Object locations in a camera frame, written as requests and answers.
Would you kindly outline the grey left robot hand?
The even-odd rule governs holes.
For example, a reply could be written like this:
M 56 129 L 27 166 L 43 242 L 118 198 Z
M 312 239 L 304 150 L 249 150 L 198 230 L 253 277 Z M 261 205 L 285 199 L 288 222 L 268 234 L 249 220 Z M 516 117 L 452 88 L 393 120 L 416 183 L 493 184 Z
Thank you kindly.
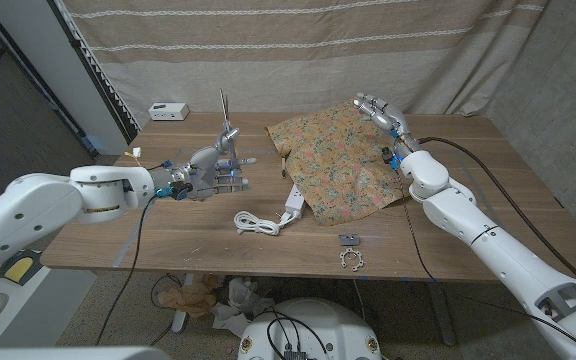
M 150 170 L 155 195 L 174 200 L 203 200 L 216 194 L 246 191 L 249 181 L 242 176 L 243 165 L 256 158 L 238 158 L 235 139 L 238 128 L 226 125 L 212 146 L 196 151 L 183 165 L 165 165 Z

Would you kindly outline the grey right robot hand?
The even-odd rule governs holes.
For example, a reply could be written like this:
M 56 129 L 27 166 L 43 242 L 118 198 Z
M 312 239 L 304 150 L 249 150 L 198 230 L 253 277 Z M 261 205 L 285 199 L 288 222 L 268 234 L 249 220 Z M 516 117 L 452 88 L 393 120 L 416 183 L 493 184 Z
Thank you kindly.
M 394 139 L 394 155 L 398 159 L 421 149 L 411 134 L 404 114 L 396 106 L 390 106 L 387 101 L 365 93 L 356 94 L 353 106 Z

